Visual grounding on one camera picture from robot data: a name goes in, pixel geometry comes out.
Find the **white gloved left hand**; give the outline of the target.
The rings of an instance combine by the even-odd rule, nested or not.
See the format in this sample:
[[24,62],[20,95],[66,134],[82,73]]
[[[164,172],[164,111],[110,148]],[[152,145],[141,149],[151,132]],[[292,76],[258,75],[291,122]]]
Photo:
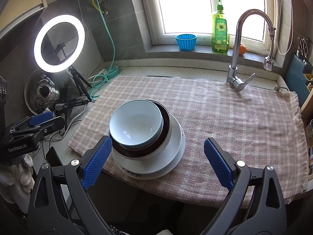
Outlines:
[[34,187],[33,159],[29,154],[18,156],[12,164],[1,164],[1,195],[17,204],[28,204]]

